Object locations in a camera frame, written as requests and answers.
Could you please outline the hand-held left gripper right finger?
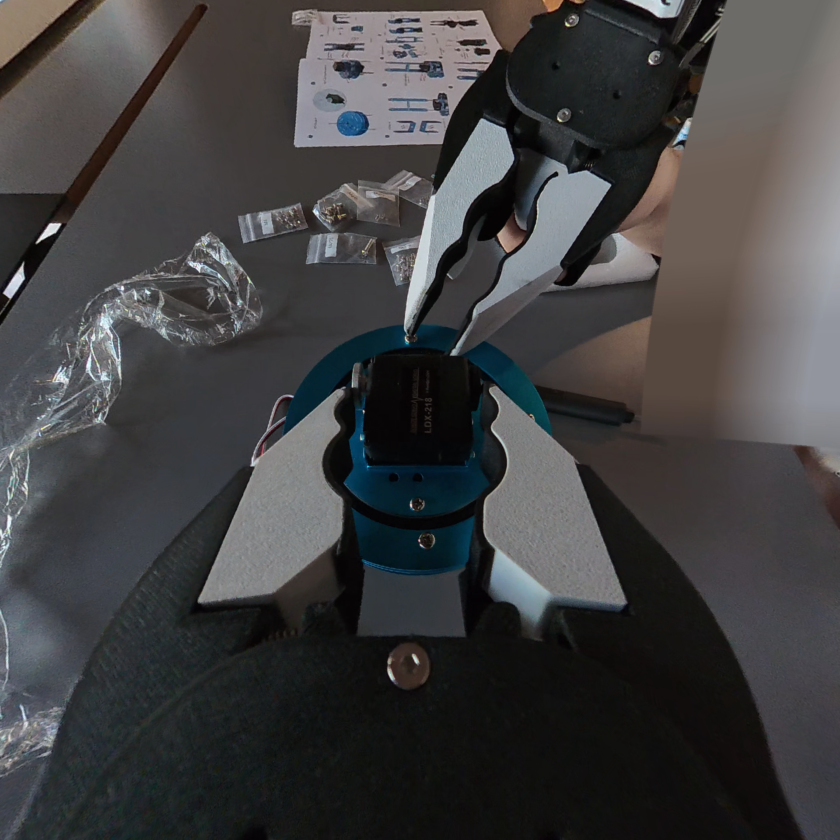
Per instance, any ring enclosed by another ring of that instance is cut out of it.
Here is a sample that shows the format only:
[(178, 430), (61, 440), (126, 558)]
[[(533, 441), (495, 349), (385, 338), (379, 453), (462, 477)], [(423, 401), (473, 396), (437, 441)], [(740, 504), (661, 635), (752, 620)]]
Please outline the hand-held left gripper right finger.
[(467, 632), (490, 602), (515, 606), (533, 639), (556, 608), (622, 612), (627, 597), (574, 457), (498, 385), (484, 385), (479, 421), (487, 485), (466, 568)]

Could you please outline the group of small screw bags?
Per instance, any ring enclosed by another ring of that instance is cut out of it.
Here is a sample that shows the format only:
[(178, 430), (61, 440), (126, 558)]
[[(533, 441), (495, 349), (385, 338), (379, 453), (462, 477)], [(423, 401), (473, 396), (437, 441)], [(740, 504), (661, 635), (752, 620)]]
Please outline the group of small screw bags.
[(401, 226), (404, 203), (427, 209), (433, 184), (412, 171), (399, 171), (386, 182), (345, 182), (320, 197), (310, 208), (294, 203), (238, 215), (238, 230), (244, 244), (281, 235), (309, 231), (310, 222), (322, 227), (311, 234), (307, 265), (373, 266), (380, 250), (397, 286), (411, 279), (419, 236), (393, 238), (380, 244), (377, 237), (355, 229), (359, 224), (388, 228)]

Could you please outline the black screwdriver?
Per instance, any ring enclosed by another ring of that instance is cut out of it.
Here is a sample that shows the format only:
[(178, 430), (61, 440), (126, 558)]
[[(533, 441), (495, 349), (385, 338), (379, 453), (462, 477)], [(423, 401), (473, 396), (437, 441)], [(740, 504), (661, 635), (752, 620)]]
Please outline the black screwdriver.
[(636, 416), (623, 402), (541, 385), (536, 385), (535, 390), (548, 413), (615, 427), (630, 424)]

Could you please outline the printed instruction sheet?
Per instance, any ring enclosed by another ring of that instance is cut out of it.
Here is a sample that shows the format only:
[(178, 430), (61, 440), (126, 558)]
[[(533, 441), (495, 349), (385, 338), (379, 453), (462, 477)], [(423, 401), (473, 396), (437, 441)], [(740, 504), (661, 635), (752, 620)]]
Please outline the printed instruction sheet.
[(477, 62), (500, 45), (483, 12), (407, 11), (314, 13), (306, 58)]
[(295, 147), (440, 145), (487, 59), (301, 59)]

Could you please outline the blue robot arm base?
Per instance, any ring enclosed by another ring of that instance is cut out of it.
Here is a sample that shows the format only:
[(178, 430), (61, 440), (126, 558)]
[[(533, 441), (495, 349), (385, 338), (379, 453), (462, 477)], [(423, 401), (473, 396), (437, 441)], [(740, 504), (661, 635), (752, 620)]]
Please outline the blue robot arm base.
[[(346, 386), (356, 362), (389, 352), (446, 351), (455, 330), (423, 325), (407, 343), (401, 325), (365, 332), (325, 355), (303, 378), (287, 413), (290, 434), (332, 392)], [(342, 489), (349, 494), (362, 561), (400, 574), (441, 574), (463, 569), (475, 524), (476, 502), (489, 486), (480, 467), (484, 432), (472, 413), (474, 444), (464, 465), (371, 466), (364, 456), (362, 411), (350, 436), (353, 467)]]

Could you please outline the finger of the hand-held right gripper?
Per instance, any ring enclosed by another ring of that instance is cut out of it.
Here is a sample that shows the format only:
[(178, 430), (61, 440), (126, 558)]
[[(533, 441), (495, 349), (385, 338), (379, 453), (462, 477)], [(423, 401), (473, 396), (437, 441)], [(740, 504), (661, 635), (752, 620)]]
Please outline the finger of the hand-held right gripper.
[(509, 127), (481, 119), (432, 195), (406, 299), (404, 333), (417, 334), (447, 273), (466, 256), (472, 232), (515, 180), (517, 156)]
[(452, 355), (466, 354), (488, 340), (557, 280), (563, 258), (610, 188), (592, 172), (560, 172), (542, 184), (525, 239), (502, 257), (488, 293), (470, 310)]

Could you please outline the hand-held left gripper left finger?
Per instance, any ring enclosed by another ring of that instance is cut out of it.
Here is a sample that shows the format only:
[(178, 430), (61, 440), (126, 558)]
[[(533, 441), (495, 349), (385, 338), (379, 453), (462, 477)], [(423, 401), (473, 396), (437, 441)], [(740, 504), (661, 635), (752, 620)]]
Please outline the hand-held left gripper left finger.
[(301, 627), (310, 604), (337, 602), (350, 631), (361, 610), (361, 556), (350, 493), (354, 399), (339, 388), (261, 456), (198, 604), (274, 606)]

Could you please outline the person's left forearm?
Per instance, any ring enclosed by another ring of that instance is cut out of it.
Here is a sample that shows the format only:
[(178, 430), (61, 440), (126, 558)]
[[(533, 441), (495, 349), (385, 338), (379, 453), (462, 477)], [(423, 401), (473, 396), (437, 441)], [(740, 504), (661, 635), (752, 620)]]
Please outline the person's left forearm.
[(839, 448), (797, 445), (793, 450), (806, 469), (819, 469), (827, 475), (839, 477)]

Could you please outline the person's leg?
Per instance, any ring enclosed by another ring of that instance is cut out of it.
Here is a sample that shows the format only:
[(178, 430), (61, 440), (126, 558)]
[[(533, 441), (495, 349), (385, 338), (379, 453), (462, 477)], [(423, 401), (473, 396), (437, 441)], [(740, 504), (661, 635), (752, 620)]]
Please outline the person's leg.
[(651, 228), (657, 232), (667, 218), (670, 202), (676, 189), (683, 149), (668, 144), (661, 155), (645, 193), (631, 213), (623, 220), (618, 232), (624, 234), (636, 228)]

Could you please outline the large clear plastic wrap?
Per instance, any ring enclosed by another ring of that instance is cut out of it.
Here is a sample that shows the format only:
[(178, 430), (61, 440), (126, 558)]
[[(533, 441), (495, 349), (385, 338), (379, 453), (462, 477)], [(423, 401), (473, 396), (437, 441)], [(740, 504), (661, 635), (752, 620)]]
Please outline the large clear plastic wrap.
[[(27, 553), (32, 467), (37, 496), (58, 468), (42, 448), (106, 423), (123, 385), (120, 332), (136, 327), (182, 348), (209, 348), (254, 329), (263, 308), (252, 280), (212, 233), (187, 252), (119, 280), (58, 321), (2, 390), (2, 561)], [(2, 780), (51, 753), (70, 692), (68, 632), (48, 605), (2, 570)]]

